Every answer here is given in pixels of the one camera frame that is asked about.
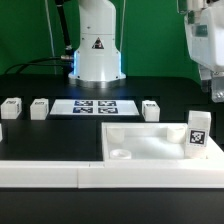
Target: white cable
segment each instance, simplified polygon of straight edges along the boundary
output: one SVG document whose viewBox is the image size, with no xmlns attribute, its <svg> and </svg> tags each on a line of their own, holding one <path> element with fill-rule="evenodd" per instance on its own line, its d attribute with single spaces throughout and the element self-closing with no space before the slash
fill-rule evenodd
<svg viewBox="0 0 224 224">
<path fill-rule="evenodd" d="M 50 19 L 50 13 L 49 13 L 48 0 L 45 0 L 45 9 L 46 9 L 47 24 L 48 24 L 48 29 L 49 29 L 50 41 L 51 41 L 51 53 L 52 53 L 52 56 L 55 57 L 54 39 L 53 39 L 52 29 L 51 29 L 51 19 Z M 54 74 L 57 75 L 56 66 L 54 67 Z"/>
<path fill-rule="evenodd" d="M 126 11 L 126 0 L 124 0 L 124 4 L 123 4 L 123 15 L 122 15 L 122 24 L 121 24 L 120 52 L 122 52 L 122 47 L 123 47 L 125 11 Z"/>
</svg>

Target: white mat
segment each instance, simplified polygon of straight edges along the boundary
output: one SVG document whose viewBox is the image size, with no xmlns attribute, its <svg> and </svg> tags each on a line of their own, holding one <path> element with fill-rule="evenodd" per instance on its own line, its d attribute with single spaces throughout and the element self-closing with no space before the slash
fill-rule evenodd
<svg viewBox="0 0 224 224">
<path fill-rule="evenodd" d="M 55 100 L 51 115 L 139 115 L 132 100 Z"/>
</svg>

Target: white tray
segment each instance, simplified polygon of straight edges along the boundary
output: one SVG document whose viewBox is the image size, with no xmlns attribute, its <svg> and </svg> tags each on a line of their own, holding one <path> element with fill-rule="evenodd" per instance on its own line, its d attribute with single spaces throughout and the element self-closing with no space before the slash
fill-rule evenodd
<svg viewBox="0 0 224 224">
<path fill-rule="evenodd" d="M 223 188 L 224 153 L 208 139 L 207 159 L 184 159 L 184 144 L 166 140 L 166 129 L 179 124 L 103 123 L 102 144 L 105 167 L 80 169 L 79 187 L 166 187 Z M 107 130 L 117 128 L 124 141 L 108 141 Z M 114 149 L 132 153 L 131 159 L 111 159 Z"/>
</svg>

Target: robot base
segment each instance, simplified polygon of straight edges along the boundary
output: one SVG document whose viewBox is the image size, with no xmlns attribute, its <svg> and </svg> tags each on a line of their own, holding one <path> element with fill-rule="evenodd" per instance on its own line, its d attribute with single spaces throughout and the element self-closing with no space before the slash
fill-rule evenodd
<svg viewBox="0 0 224 224">
<path fill-rule="evenodd" d="M 69 84 L 81 86 L 85 88 L 95 88 L 95 89 L 106 89 L 106 88 L 112 88 L 116 86 L 122 86 L 125 84 L 126 81 L 126 75 L 122 74 L 119 79 L 105 82 L 105 81 L 86 81 L 81 80 L 77 76 L 69 74 Z"/>
</svg>

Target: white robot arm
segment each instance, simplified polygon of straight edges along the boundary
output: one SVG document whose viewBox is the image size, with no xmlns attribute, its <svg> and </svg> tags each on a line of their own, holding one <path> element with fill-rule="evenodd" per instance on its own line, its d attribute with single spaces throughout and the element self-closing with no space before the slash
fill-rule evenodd
<svg viewBox="0 0 224 224">
<path fill-rule="evenodd" d="M 80 46 L 74 53 L 70 83 L 107 88 L 125 79 L 115 46 L 116 9 L 109 0 L 78 0 Z"/>
<path fill-rule="evenodd" d="M 189 54 L 198 63 L 202 89 L 211 83 L 214 102 L 224 102 L 224 0 L 178 0 Z"/>
</svg>

